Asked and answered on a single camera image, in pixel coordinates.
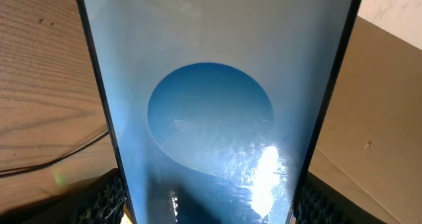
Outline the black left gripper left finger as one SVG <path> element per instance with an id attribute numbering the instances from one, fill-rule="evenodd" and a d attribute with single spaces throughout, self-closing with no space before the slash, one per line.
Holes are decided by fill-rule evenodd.
<path id="1" fill-rule="evenodd" d="M 119 224 L 126 191 L 117 168 L 24 224 Z"/>

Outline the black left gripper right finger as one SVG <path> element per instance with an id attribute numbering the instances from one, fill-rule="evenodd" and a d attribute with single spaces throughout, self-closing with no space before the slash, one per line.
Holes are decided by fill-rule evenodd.
<path id="1" fill-rule="evenodd" d="M 295 199 L 293 216 L 296 224 L 385 224 L 312 173 Z"/>

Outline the blue Galaxy smartphone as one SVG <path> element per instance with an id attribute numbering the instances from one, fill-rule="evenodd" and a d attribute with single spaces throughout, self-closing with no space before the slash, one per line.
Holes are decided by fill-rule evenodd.
<path id="1" fill-rule="evenodd" d="M 288 223 L 361 0 L 76 0 L 135 223 Z"/>

